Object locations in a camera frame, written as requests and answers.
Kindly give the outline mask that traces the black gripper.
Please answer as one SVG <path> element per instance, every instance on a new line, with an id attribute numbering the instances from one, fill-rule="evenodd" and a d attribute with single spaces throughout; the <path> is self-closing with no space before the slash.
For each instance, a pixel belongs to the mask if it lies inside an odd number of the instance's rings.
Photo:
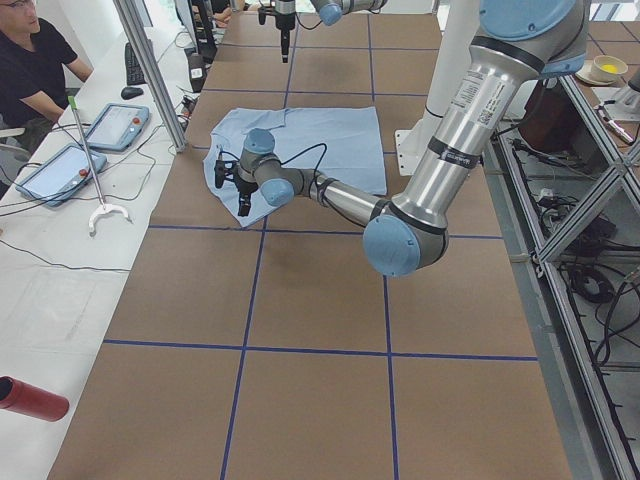
<path id="1" fill-rule="evenodd" d="M 239 175 L 235 177 L 235 184 L 240 195 L 238 215 L 240 217 L 246 217 L 251 210 L 251 195 L 258 190 L 258 184 L 254 181 L 244 180 Z"/>
<path id="2" fill-rule="evenodd" d="M 292 31 L 296 26 L 296 14 L 277 12 L 275 15 L 275 24 L 276 28 L 280 30 L 282 62 L 288 63 L 290 52 L 290 31 Z"/>

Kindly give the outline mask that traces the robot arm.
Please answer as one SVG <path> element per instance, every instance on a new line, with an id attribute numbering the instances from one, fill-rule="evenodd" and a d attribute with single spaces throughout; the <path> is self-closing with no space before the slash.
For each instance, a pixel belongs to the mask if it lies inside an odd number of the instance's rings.
<path id="1" fill-rule="evenodd" d="M 233 167 L 240 211 L 252 192 L 280 207 L 301 195 L 364 227 L 370 264 L 404 276 L 435 263 L 448 246 L 446 211 L 515 93 L 526 81 L 570 75 L 585 60 L 587 1 L 482 1 L 470 66 L 405 190 L 378 199 L 317 169 L 286 168 L 263 129 L 245 137 Z"/>
<path id="2" fill-rule="evenodd" d="M 315 12 L 319 15 L 320 22 L 331 26 L 343 16 L 358 11 L 376 11 L 386 5 L 385 0 L 320 0 L 311 2 Z M 283 63 L 289 62 L 291 32 L 296 28 L 298 11 L 295 1 L 275 0 L 270 1 L 259 11 L 259 23 L 266 21 L 267 16 L 275 19 L 276 29 L 280 32 L 281 57 Z"/>

